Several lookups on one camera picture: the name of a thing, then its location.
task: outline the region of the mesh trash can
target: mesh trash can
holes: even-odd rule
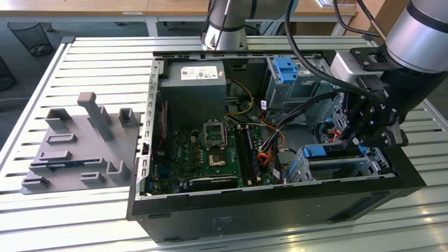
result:
[[[15,79],[9,71],[9,68],[0,57],[0,91],[5,90],[14,84]]]
[[[7,28],[33,56],[45,55],[53,50],[39,23],[7,23]]]

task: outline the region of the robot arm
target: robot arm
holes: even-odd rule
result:
[[[411,0],[385,40],[385,45],[337,53],[333,75],[371,92],[381,103],[349,93],[343,97],[349,144],[387,147],[406,145],[398,124],[448,76],[448,1]]]
[[[286,5],[287,0],[214,0],[209,13],[203,49],[245,50],[245,20],[279,19]]]
[[[246,49],[245,20],[278,19],[286,7],[291,7],[291,11],[297,3],[297,0],[214,0],[203,49]],[[448,76],[446,11],[446,0],[430,3],[411,0],[381,47],[337,53],[330,72],[342,85],[329,82],[339,87],[354,87],[347,90],[357,89],[355,93],[343,95],[346,126],[339,139],[345,145],[383,148],[407,144],[399,124]],[[382,101],[359,93],[374,93]]]

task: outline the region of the desk leg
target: desk leg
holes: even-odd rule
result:
[[[157,33],[157,17],[145,17],[145,23],[147,28],[147,36],[149,37],[158,37]]]
[[[43,26],[45,31],[47,32],[53,31],[51,23],[42,23],[42,26]]]
[[[351,16],[342,16],[342,21],[347,25],[350,23]],[[343,27],[335,23],[333,32],[330,33],[331,36],[342,36],[345,33]]]

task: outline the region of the blue latch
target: blue latch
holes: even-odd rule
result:
[[[358,151],[362,153],[362,155],[366,154],[366,148],[361,145],[357,146]]]
[[[306,146],[305,148],[302,148],[302,154],[305,158],[315,156],[326,156],[325,149],[321,145]]]
[[[294,83],[298,74],[297,66],[290,57],[273,57],[273,65],[279,75],[281,83]]]

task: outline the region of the white label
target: white label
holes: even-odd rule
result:
[[[261,100],[261,109],[266,110],[267,109],[267,103],[266,101]]]
[[[122,12],[123,15],[142,15],[142,12]]]
[[[307,70],[299,70],[298,75],[310,75],[310,72]]]
[[[181,80],[217,79],[217,69],[211,67],[182,67],[179,70]]]
[[[275,169],[273,169],[273,172],[271,172],[273,176],[279,179],[279,171],[277,171]]]

